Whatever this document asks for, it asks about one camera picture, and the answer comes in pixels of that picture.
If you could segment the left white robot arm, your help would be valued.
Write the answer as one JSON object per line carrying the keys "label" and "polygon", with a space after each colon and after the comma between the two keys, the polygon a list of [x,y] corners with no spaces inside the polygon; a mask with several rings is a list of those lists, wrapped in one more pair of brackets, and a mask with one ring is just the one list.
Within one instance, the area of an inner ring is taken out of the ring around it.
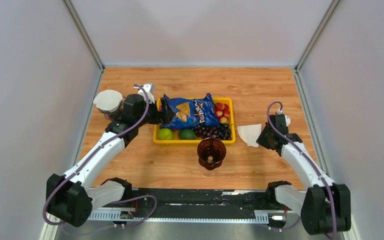
{"label": "left white robot arm", "polygon": [[96,108],[111,119],[96,145],[62,175],[51,175],[46,183],[46,202],[42,216],[46,223],[51,214],[74,227],[80,227],[91,213],[105,205],[117,203],[127,207],[133,201],[132,184],[118,177],[92,187],[108,163],[138,135],[146,124],[166,124],[176,115],[165,99],[157,107],[147,92],[124,97],[115,90],[104,90],[94,98]]}

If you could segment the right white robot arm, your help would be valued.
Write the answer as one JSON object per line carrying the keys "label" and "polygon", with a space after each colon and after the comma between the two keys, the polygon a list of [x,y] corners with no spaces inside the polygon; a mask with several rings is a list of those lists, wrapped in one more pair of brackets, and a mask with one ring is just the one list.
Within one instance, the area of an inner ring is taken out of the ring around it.
{"label": "right white robot arm", "polygon": [[346,232],[351,229],[351,192],[347,185],[337,184],[309,156],[302,139],[289,133],[283,113],[269,114],[257,144],[274,150],[293,168],[306,192],[296,190],[287,181],[268,184],[266,204],[272,209],[288,207],[301,218],[309,235]]}

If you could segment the brown coffee dripper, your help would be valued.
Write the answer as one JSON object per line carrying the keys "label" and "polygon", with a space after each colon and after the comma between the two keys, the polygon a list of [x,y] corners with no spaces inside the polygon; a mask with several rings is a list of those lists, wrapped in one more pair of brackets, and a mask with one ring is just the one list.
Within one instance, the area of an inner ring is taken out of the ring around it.
{"label": "brown coffee dripper", "polygon": [[203,139],[197,146],[198,163],[208,171],[219,168],[226,154],[226,146],[217,138]]}

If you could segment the white coffee filter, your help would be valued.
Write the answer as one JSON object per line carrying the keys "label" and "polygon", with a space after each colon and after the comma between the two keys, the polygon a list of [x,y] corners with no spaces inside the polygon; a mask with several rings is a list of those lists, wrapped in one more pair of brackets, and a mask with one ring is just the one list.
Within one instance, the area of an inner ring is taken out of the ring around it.
{"label": "white coffee filter", "polygon": [[237,127],[239,137],[247,144],[248,147],[258,148],[257,139],[262,132],[261,124],[240,125]]}
{"label": "white coffee filter", "polygon": [[120,92],[107,89],[99,92],[93,99],[92,103],[100,112],[104,114],[111,114],[120,108],[123,98],[124,97]]}

